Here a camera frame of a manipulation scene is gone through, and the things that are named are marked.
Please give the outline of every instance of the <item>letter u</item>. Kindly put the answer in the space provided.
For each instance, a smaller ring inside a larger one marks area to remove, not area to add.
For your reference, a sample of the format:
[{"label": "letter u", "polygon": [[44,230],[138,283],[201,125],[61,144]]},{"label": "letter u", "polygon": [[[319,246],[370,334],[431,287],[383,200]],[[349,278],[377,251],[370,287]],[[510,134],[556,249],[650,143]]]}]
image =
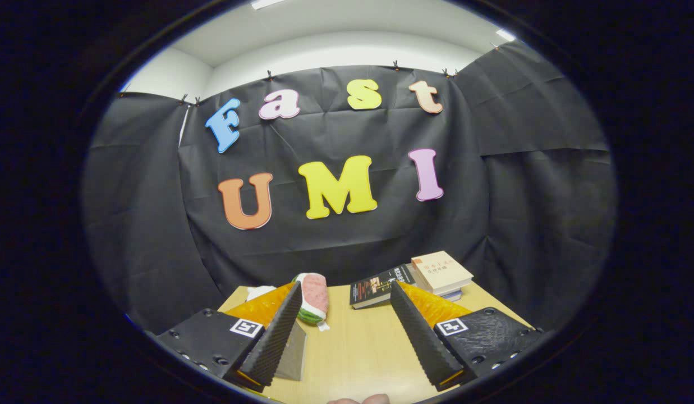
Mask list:
[{"label": "letter u", "polygon": [[242,200],[240,199],[240,189],[242,182],[239,178],[220,182],[219,192],[222,193],[224,204],[224,216],[229,224],[239,230],[260,228],[269,222],[272,217],[272,200],[269,197],[269,182],[272,181],[272,174],[262,172],[250,177],[250,184],[255,187],[257,194],[257,213],[246,215],[242,211]]}]

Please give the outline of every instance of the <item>wrinkled fabric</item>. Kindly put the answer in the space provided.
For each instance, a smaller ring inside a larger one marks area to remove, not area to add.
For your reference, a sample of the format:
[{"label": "wrinkled fabric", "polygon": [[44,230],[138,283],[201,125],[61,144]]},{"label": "wrinkled fabric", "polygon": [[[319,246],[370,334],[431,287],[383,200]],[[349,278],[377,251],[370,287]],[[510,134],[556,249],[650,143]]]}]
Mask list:
[{"label": "wrinkled fabric", "polygon": [[[373,79],[380,107],[354,111],[347,84]],[[436,87],[444,111],[424,112],[408,87],[426,80]],[[293,89],[300,114],[261,120],[264,95]],[[239,139],[223,154],[205,122],[232,98],[241,101]],[[329,286],[349,284],[412,256],[447,250],[477,268],[488,224],[484,163],[470,127],[468,106],[454,80],[434,72],[350,66],[312,69],[260,80],[215,95],[190,111],[180,145],[180,171],[192,233],[203,261],[223,293],[238,284],[283,284],[296,274],[320,273]],[[436,150],[434,165],[441,199],[416,199],[419,180],[408,153]],[[351,156],[372,158],[369,181],[378,207],[372,212],[311,220],[302,164],[323,162],[337,178]],[[224,217],[218,184],[239,178],[242,208],[257,210],[254,187],[247,182],[270,172],[272,218],[261,228],[239,230]]]},{"label": "wrinkled fabric", "polygon": [[[349,107],[354,79],[377,82],[380,107]],[[419,107],[408,89],[419,80],[437,89],[441,113]],[[300,114],[261,120],[265,95],[281,89],[300,94]],[[205,123],[232,98],[241,101],[240,135],[221,154]],[[549,329],[573,315],[600,276],[616,206],[608,143],[578,90],[522,44],[502,45],[455,77],[348,66],[258,80],[190,108],[181,139],[185,108],[177,104],[117,99],[90,151],[85,192],[106,286],[157,332],[218,306],[237,286],[278,286],[306,272],[349,284],[440,250]],[[436,151],[441,199],[416,199],[407,154],[420,148]],[[321,161],[339,178],[355,155],[372,158],[377,209],[310,220],[298,168]],[[253,214],[249,177],[260,172],[273,175],[272,217],[261,228],[234,228],[218,184],[244,181],[242,209]]]},{"label": "wrinkled fabric", "polygon": [[177,143],[186,110],[159,95],[116,99],[85,161],[82,217],[90,253],[118,307],[154,333],[224,301],[182,203]]}]

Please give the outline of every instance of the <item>purple letter i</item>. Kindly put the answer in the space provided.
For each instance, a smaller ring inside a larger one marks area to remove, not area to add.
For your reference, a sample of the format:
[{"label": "purple letter i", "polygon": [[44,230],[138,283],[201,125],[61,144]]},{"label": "purple letter i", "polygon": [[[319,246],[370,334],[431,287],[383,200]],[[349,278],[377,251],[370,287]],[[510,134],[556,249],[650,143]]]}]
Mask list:
[{"label": "purple letter i", "polygon": [[436,183],[436,171],[434,171],[434,149],[416,149],[409,151],[409,158],[416,165],[416,177],[419,179],[419,192],[416,199],[424,201],[438,199],[444,195],[444,190]]}]

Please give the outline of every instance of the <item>letter f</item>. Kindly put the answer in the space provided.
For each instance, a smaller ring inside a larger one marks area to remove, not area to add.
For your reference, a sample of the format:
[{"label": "letter f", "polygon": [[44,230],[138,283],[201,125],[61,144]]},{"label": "letter f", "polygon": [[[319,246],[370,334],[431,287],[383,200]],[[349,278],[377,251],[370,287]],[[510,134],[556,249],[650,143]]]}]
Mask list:
[{"label": "letter f", "polygon": [[240,106],[240,100],[231,99],[222,108],[212,115],[205,123],[205,127],[213,130],[214,137],[217,138],[217,151],[224,153],[229,146],[232,146],[240,136],[239,131],[232,131],[229,126],[237,126],[240,123],[240,118],[233,109]]}]

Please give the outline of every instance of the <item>yellow letter m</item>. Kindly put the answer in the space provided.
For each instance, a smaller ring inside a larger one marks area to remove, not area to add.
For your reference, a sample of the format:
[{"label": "yellow letter m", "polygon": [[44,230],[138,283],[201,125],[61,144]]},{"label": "yellow letter m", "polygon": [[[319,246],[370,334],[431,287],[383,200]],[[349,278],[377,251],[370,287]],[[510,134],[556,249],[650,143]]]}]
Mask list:
[{"label": "yellow letter m", "polygon": [[372,199],[369,188],[369,165],[372,159],[368,156],[353,156],[344,162],[342,175],[337,181],[324,163],[315,161],[300,166],[298,172],[306,179],[306,189],[309,193],[308,218],[324,218],[329,216],[329,209],[324,206],[322,196],[337,214],[342,214],[347,194],[350,196],[347,210],[368,212],[377,209],[377,201]]}]

